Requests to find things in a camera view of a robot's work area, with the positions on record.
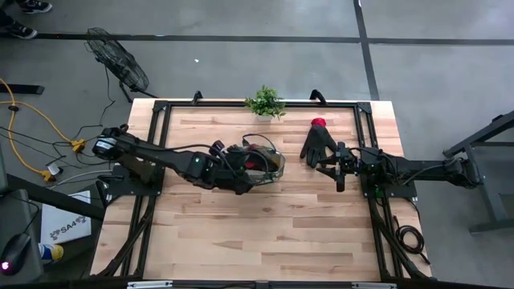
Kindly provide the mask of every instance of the white paper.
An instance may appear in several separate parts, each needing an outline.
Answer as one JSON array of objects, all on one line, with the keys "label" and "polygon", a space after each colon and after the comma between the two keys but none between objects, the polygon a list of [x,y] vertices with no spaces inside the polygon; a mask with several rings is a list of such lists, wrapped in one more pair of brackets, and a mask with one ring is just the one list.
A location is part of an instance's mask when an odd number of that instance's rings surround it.
[{"label": "white paper", "polygon": [[[91,194],[89,191],[73,193],[69,196],[91,204]],[[89,236],[90,234],[90,218],[43,204],[41,243],[60,244]]]}]

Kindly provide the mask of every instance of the white pot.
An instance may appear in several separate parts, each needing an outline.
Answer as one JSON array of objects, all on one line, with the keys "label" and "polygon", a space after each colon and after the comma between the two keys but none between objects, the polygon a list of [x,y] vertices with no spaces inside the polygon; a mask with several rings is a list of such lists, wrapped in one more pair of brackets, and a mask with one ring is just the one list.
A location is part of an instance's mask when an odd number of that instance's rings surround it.
[{"label": "white pot", "polygon": [[257,116],[259,121],[271,121],[273,120],[273,116]]}]

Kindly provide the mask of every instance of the black glove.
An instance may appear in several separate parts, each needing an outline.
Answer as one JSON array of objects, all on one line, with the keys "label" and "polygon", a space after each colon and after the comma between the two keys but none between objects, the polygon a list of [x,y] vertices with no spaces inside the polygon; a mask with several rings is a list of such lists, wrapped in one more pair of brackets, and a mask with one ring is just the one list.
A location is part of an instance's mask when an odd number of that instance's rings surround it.
[{"label": "black glove", "polygon": [[307,156],[307,165],[315,168],[318,161],[327,158],[325,148],[328,147],[333,153],[337,150],[337,144],[328,133],[325,127],[326,122],[322,118],[316,118],[311,122],[312,127],[308,131],[307,140],[300,153],[300,158]]}]

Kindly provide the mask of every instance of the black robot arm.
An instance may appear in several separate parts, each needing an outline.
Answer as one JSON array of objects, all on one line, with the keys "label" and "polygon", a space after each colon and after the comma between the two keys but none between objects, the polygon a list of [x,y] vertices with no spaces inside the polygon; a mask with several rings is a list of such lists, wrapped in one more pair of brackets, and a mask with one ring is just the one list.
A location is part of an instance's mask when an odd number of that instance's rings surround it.
[{"label": "black robot arm", "polygon": [[396,157],[376,148],[346,148],[344,142],[337,143],[332,156],[320,160],[320,164],[335,165],[331,169],[317,170],[337,183],[337,192],[345,190],[347,173],[364,175],[370,187],[386,189],[389,185],[408,185],[412,181],[448,181],[468,189],[479,184],[475,166],[462,158],[445,161],[410,161]]},{"label": "black robot arm", "polygon": [[[244,171],[235,171],[224,153],[214,147],[206,145],[210,148],[210,154],[177,152],[176,149],[164,149],[140,140],[127,133],[127,128],[122,126],[104,129],[93,152],[104,160],[120,163],[146,185],[155,181],[154,164],[157,164],[174,170],[178,176],[203,189],[218,187],[242,194],[253,187],[247,174]],[[238,158],[233,159],[232,164],[237,165],[237,161]]]}]

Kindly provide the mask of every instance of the black shoe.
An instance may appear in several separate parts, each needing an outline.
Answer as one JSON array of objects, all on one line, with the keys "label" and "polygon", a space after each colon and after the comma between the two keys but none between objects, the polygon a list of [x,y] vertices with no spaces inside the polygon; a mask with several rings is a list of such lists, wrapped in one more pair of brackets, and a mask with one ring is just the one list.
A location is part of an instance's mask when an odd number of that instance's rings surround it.
[{"label": "black shoe", "polygon": [[19,6],[22,8],[23,13],[25,14],[47,13],[52,8],[50,3],[35,0],[26,0]]},{"label": "black shoe", "polygon": [[13,24],[6,27],[6,30],[13,36],[21,39],[33,39],[38,31],[22,25],[20,22],[14,21]]}]

